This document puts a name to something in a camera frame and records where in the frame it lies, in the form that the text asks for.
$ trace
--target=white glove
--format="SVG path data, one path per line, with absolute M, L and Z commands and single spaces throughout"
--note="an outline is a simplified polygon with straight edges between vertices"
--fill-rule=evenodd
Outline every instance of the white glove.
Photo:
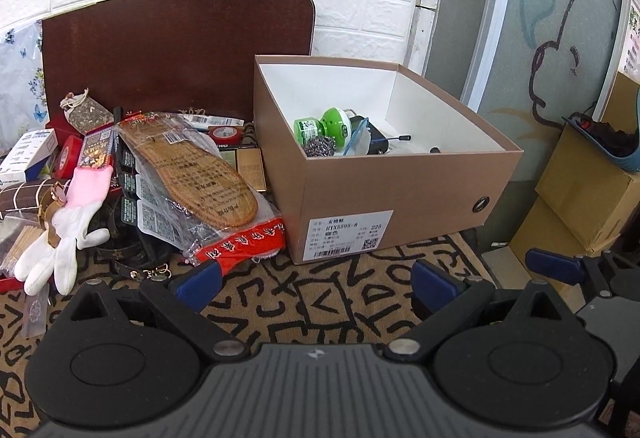
M 109 191 L 112 171 L 110 166 L 101 170 L 76 168 L 69 184 L 67 203 L 51 219 L 60 243 L 56 248 L 50 246 L 46 230 L 15 264 L 15 278 L 24 281 L 27 295 L 36 295 L 52 273 L 58 291 L 62 295 L 70 294 L 78 274 L 76 248 L 82 250 L 109 240 L 108 228 L 99 228 L 89 234 L 87 230 Z
M 45 231 L 22 253 L 15 264 L 15 278 L 24 281 L 27 295 L 36 295 L 52 273 L 58 291 L 62 295 L 71 293 L 78 274 L 76 248 L 82 250 L 109 240 L 108 228 L 87 233 L 89 222 L 101 205 L 102 202 L 94 202 L 83 207 L 65 206 L 53 215 L 51 224 L 60 237 L 58 246 L 53 248 L 47 243 Z

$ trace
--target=tape roll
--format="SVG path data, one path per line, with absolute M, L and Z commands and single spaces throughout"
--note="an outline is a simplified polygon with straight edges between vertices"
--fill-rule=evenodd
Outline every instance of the tape roll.
M 233 126 L 219 126 L 210 129 L 209 136 L 217 145 L 238 145 L 242 142 L 242 132 Z
M 80 150 L 82 149 L 82 139 L 75 135 L 70 135 L 65 140 L 65 145 L 56 159 L 56 168 L 53 171 L 56 180 L 68 180 L 74 176 L 74 169 L 78 165 Z

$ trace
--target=screw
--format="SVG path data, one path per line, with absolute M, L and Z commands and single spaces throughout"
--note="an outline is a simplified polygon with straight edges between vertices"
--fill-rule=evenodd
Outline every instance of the screw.
M 420 350 L 420 343 L 413 339 L 396 339 L 389 343 L 389 350 L 396 355 L 414 355 Z
M 218 341 L 213 346 L 213 351 L 222 357 L 235 357 L 244 352 L 244 344 L 240 341 L 232 341 L 231 339 Z

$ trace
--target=stacked cardboard box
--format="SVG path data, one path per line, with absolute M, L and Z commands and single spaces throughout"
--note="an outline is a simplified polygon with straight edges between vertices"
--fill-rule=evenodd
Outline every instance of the stacked cardboard box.
M 633 132 L 638 85 L 618 75 L 603 121 Z M 539 198 L 510 247 L 522 264 L 533 247 L 567 256 L 598 256 L 611 247 L 640 203 L 640 174 L 611 163 L 575 129 L 566 127 L 536 186 Z M 566 291 L 552 282 L 556 290 Z

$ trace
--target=dark brown wooden board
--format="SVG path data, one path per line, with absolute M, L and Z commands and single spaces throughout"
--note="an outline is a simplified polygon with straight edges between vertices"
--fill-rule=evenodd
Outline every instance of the dark brown wooden board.
M 309 55 L 312 0 L 109 0 L 42 21 L 50 116 L 90 89 L 106 108 L 251 120 L 254 55 Z

